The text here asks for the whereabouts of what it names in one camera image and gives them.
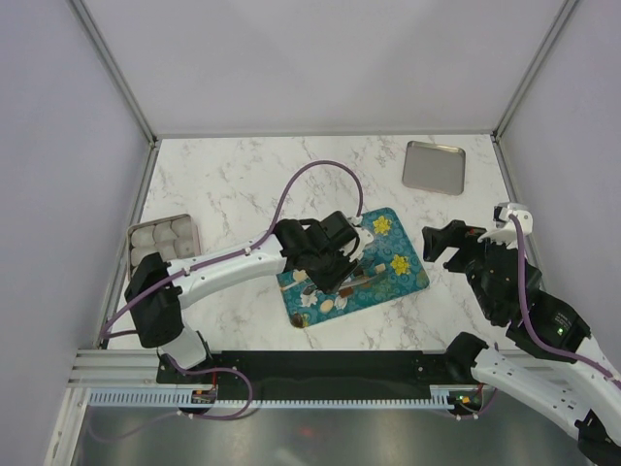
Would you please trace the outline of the metal tongs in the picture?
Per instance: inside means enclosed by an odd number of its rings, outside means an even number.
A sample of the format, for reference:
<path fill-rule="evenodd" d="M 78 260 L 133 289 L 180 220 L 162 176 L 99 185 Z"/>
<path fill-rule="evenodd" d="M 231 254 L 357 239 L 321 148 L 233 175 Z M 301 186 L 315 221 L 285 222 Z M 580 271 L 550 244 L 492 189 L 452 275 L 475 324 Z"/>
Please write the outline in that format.
<path fill-rule="evenodd" d="M 347 288 L 353 288 L 356 286 L 361 286 L 364 284 L 369 284 L 369 283 L 375 283 L 378 282 L 380 279 L 383 279 L 386 276 L 386 273 L 381 273 L 378 275 L 374 275 L 372 277 L 359 277 L 359 278 L 355 278 L 354 280 L 349 280 L 346 282 L 343 282 L 338 288 L 335 288 L 333 290 L 330 290 L 328 292 L 323 291 L 323 294 L 335 294 L 335 293 L 339 293 L 341 290 L 347 289 Z M 312 294 L 314 294 L 315 292 L 319 292 L 319 289 L 314 285 L 308 285 L 306 286 L 303 291 L 302 291 L 302 295 L 303 296 L 310 296 Z"/>

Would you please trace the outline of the brown rectangular chocolate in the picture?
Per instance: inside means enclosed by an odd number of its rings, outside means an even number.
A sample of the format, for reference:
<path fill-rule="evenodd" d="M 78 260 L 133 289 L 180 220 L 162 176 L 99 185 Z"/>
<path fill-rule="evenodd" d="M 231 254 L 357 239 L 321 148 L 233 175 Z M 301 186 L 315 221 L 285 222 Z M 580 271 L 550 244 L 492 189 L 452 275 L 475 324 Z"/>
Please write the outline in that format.
<path fill-rule="evenodd" d="M 343 288 L 339 290 L 339 295 L 342 298 L 346 298 L 348 296 L 351 296 L 354 293 L 353 288 L 352 287 L 347 287 L 347 288 Z"/>

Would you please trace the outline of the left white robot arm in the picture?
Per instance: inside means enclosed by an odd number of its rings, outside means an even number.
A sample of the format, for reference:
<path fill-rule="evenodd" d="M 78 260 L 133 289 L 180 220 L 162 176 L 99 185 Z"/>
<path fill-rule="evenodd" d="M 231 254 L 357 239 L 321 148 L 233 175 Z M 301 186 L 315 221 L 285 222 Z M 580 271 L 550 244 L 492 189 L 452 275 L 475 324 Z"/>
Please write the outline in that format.
<path fill-rule="evenodd" d="M 185 323 L 185 309 L 234 285 L 291 271 L 305 273 L 316 290 L 332 294 L 373 239 L 359 219 L 336 211 L 323 220 L 280 220 L 255 242 L 222 254 L 165 261 L 152 253 L 125 290 L 140 344 L 172 357 L 184 377 L 201 383 L 211 374 L 212 359 L 200 333 Z"/>

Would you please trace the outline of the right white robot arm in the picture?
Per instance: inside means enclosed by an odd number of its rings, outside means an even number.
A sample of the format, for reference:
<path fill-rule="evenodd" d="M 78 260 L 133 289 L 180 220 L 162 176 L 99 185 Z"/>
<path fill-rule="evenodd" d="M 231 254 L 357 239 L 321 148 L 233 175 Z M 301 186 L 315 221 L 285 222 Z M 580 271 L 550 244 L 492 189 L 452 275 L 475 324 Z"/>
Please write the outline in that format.
<path fill-rule="evenodd" d="M 422 230 L 423 258 L 455 254 L 445 270 L 466 277 L 485 318 L 508 339 L 557 372 L 568 387 L 515 366 L 492 345 L 462 332 L 443 359 L 446 376 L 492 385 L 561 427 L 596 465 L 620 462 L 620 374 L 584 319 L 540 287 L 541 272 L 526 258 L 533 220 L 525 211 L 499 211 L 492 230 L 453 220 Z"/>

